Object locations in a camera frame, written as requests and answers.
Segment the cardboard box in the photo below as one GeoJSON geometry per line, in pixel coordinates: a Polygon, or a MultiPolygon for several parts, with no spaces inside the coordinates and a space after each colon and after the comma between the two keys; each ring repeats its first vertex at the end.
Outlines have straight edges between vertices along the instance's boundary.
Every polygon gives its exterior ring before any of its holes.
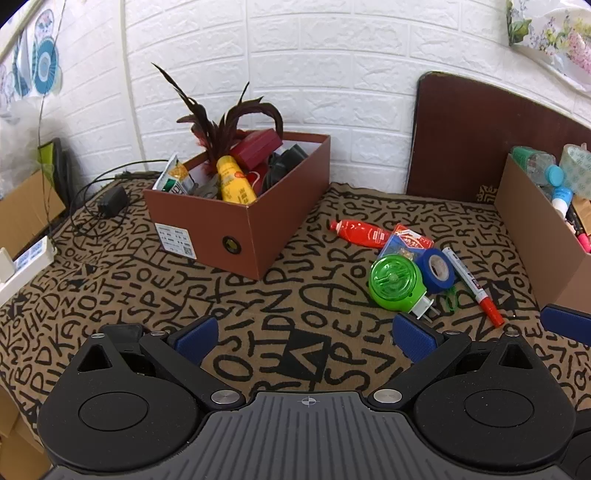
{"type": "Polygon", "coordinates": [[[41,170],[0,200],[0,247],[13,259],[47,226],[46,206],[50,220],[66,208],[41,170]]]}
{"type": "Polygon", "coordinates": [[[591,202],[578,195],[574,195],[573,209],[579,216],[585,232],[591,232],[591,202]]]}
{"type": "Polygon", "coordinates": [[[591,255],[510,155],[495,206],[517,247],[539,307],[555,303],[591,313],[591,255]]]}
{"type": "Polygon", "coordinates": [[[51,468],[12,398],[0,387],[0,475],[5,480],[38,480],[51,468]]]}
{"type": "MultiPolygon", "coordinates": [[[[248,206],[144,190],[161,240],[170,238],[165,248],[260,280],[329,185],[329,136],[285,132],[283,140],[312,143],[313,151],[248,206]]],[[[191,170],[205,160],[202,154],[185,165],[191,170]]]]}

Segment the white brick wall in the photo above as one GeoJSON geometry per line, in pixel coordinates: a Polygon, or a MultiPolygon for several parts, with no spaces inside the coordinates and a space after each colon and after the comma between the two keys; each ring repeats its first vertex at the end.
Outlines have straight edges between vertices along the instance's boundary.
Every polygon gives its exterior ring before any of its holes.
{"type": "Polygon", "coordinates": [[[250,80],[249,95],[274,102],[286,128],[333,136],[333,179],[389,192],[404,191],[416,83],[429,70],[493,83],[591,125],[590,99],[508,48],[505,0],[87,0],[70,2],[64,90],[50,108],[66,120],[83,176],[132,159],[113,40],[119,1],[147,158],[199,150],[151,62],[215,120],[250,80]]]}
{"type": "MultiPolygon", "coordinates": [[[[114,18],[119,0],[68,0],[57,40],[63,86],[44,106],[44,140],[60,137],[72,154],[75,186],[103,171],[134,160],[124,120],[121,57],[115,41],[120,35],[114,18]]],[[[56,7],[63,3],[56,0],[56,7]]]]}

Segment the crosshair marking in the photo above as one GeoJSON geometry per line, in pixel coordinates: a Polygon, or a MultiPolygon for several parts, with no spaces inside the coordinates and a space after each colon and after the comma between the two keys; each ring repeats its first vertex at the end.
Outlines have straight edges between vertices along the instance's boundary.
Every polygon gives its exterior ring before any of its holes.
{"type": "Polygon", "coordinates": [[[314,405],[316,403],[316,399],[312,398],[312,397],[306,397],[303,400],[301,400],[301,402],[306,406],[306,407],[311,407],[312,405],[314,405]]]}

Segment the tape roll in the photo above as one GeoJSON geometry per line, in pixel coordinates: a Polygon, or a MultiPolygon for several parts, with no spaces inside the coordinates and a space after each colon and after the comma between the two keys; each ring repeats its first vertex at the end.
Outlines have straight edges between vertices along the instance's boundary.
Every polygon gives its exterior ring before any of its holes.
{"type": "Polygon", "coordinates": [[[416,263],[428,294],[441,293],[456,282],[451,262],[438,248],[429,248],[416,263]]]}
{"type": "Polygon", "coordinates": [[[564,171],[562,185],[582,198],[591,199],[591,153],[578,145],[567,144],[562,150],[560,167],[564,171]]]}

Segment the brown wooden board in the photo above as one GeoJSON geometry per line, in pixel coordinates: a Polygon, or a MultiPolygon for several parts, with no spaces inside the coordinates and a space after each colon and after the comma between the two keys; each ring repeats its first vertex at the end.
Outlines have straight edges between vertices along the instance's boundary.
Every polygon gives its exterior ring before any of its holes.
{"type": "Polygon", "coordinates": [[[528,145],[560,159],[591,130],[540,103],[457,75],[418,81],[407,194],[493,203],[507,154],[528,145]]]}

